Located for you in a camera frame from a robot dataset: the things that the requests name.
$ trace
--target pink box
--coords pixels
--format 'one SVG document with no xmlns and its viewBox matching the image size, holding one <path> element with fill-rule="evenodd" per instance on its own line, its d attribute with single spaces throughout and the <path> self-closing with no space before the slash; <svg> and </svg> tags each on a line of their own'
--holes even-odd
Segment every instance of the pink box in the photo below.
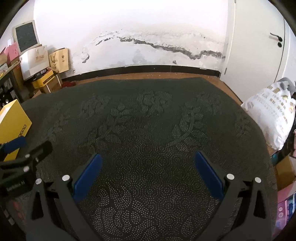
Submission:
<svg viewBox="0 0 296 241">
<path fill-rule="evenodd" d="M 19 56 L 18 50 L 17 50 L 17 43 L 13 43 L 12 45 L 8 46 L 4 53 L 7 55 L 7 64 L 9 64 L 11 61 L 13 61 L 15 58 Z"/>
<path fill-rule="evenodd" d="M 285 201 L 288 197 L 296 192 L 296 181 L 278 191 L 278 203 Z"/>
<path fill-rule="evenodd" d="M 275 238 L 287 224 L 287 201 L 283 201 L 278 204 L 278 211 L 276 217 L 276 225 L 272 238 Z"/>
</svg>

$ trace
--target monitor screen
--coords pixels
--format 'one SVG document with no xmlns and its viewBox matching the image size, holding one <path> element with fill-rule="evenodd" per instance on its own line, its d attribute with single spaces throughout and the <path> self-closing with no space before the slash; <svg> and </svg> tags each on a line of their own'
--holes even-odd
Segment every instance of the monitor screen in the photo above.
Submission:
<svg viewBox="0 0 296 241">
<path fill-rule="evenodd" d="M 37 37 L 34 31 L 33 22 L 26 23 L 24 25 L 16 27 L 15 32 L 21 52 L 38 44 Z"/>
</svg>

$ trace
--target blue gripper pad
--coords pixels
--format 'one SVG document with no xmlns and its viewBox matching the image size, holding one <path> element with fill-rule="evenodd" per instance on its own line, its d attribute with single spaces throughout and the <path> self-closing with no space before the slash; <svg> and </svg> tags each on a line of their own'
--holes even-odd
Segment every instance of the blue gripper pad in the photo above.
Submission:
<svg viewBox="0 0 296 241">
<path fill-rule="evenodd" d="M 90 187 L 102 168 L 103 160 L 99 154 L 93 156 L 92 160 L 85 167 L 73 187 L 73 199 L 76 203 L 85 199 Z"/>
<path fill-rule="evenodd" d="M 220 201 L 223 200 L 223 183 L 201 152 L 195 153 L 195 167 L 207 185 L 211 196 Z"/>
<path fill-rule="evenodd" d="M 3 144 L 3 150 L 6 154 L 9 154 L 15 150 L 17 150 L 18 148 L 26 145 L 26 138 L 23 136 L 17 137 L 15 139 L 13 139 L 10 142 L 4 143 Z"/>
</svg>

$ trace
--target black baseboard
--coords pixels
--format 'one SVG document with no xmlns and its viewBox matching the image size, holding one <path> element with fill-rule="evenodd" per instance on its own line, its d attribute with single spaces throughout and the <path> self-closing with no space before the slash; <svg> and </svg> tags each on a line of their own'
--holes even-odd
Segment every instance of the black baseboard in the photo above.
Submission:
<svg viewBox="0 0 296 241">
<path fill-rule="evenodd" d="M 110 76 L 115 74 L 132 74 L 132 73 L 151 73 L 151 72 L 168 72 L 168 73 L 189 73 L 204 74 L 210 76 L 220 76 L 220 72 L 212 69 L 202 69 L 196 67 L 178 66 L 178 65 L 135 65 L 127 67 L 118 67 L 111 69 L 102 69 L 78 74 L 64 78 L 63 81 L 79 81 L 97 77 Z"/>
</svg>

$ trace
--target dark patterned rug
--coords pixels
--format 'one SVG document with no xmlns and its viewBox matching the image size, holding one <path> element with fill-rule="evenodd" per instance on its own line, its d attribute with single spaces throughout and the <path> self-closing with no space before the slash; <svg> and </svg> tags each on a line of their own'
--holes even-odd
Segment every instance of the dark patterned rug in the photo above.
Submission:
<svg viewBox="0 0 296 241">
<path fill-rule="evenodd" d="M 22 106 L 33 124 L 20 155 L 47 139 L 53 144 L 38 166 L 44 180 L 102 155 L 100 176 L 79 205 L 105 240 L 196 238 L 219 206 L 194 167 L 197 150 L 226 173 L 261 177 L 275 223 L 276 179 L 261 130 L 202 78 L 100 80 Z M 24 206 L 27 199 L 20 198 Z"/>
</svg>

